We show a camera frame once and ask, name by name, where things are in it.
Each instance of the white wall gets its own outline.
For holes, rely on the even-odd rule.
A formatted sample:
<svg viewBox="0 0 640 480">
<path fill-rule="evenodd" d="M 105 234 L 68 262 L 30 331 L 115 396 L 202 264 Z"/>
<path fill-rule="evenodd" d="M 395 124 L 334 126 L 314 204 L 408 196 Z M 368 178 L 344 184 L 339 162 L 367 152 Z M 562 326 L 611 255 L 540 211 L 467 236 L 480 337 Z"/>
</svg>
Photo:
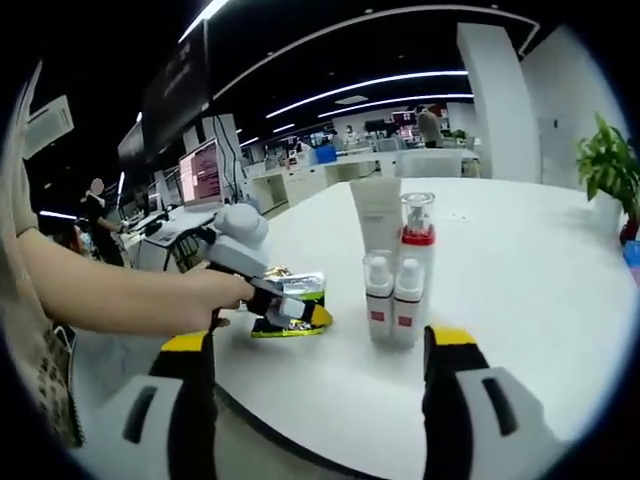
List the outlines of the white wall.
<svg viewBox="0 0 640 480">
<path fill-rule="evenodd" d="M 478 115 L 473 103 L 447 103 L 449 112 L 449 128 L 452 132 L 464 130 L 472 137 L 480 136 Z"/>
<path fill-rule="evenodd" d="M 407 106 L 403 105 L 394 108 L 385 108 L 383 110 L 374 110 L 371 112 L 356 113 L 354 115 L 334 118 L 333 128 L 336 129 L 338 135 L 341 137 L 344 137 L 347 133 L 347 125 L 351 125 L 356 132 L 363 134 L 365 122 L 380 119 L 390 120 L 393 112 L 404 112 L 406 109 Z"/>
<path fill-rule="evenodd" d="M 483 176 L 538 183 L 540 142 L 531 99 L 513 45 L 502 27 L 458 24 L 482 138 Z"/>
<path fill-rule="evenodd" d="M 611 87 L 567 27 L 555 30 L 521 65 L 540 129 L 543 183 L 582 189 L 576 145 L 596 133 L 594 112 L 628 136 Z"/>
</svg>

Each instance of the red label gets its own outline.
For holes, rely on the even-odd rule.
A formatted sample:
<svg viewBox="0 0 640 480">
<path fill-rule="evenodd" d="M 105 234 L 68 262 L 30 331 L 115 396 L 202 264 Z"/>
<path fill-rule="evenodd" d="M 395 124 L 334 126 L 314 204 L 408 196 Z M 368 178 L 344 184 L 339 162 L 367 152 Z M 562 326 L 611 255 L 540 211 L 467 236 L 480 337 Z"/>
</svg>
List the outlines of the red label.
<svg viewBox="0 0 640 480">
<path fill-rule="evenodd" d="M 371 312 L 371 320 L 376 322 L 384 322 L 384 312 Z"/>
<path fill-rule="evenodd" d="M 411 317 L 398 317 L 398 323 L 401 327 L 410 327 L 413 323 L 413 319 Z"/>
</svg>

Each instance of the bottle cap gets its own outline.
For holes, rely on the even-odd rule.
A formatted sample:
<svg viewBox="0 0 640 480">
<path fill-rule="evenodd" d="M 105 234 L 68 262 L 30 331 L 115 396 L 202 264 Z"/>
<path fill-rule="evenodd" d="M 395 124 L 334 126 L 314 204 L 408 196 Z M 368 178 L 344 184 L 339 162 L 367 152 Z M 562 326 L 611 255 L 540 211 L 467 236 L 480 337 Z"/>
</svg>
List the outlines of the bottle cap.
<svg viewBox="0 0 640 480">
<path fill-rule="evenodd" d="M 386 285 L 393 282 L 389 261 L 385 257 L 373 257 L 369 261 L 369 284 Z"/>
<path fill-rule="evenodd" d="M 400 274 L 398 275 L 398 285 L 405 290 L 416 290 L 422 282 L 422 272 L 420 264 L 415 258 L 406 258 L 402 262 Z"/>
</svg>

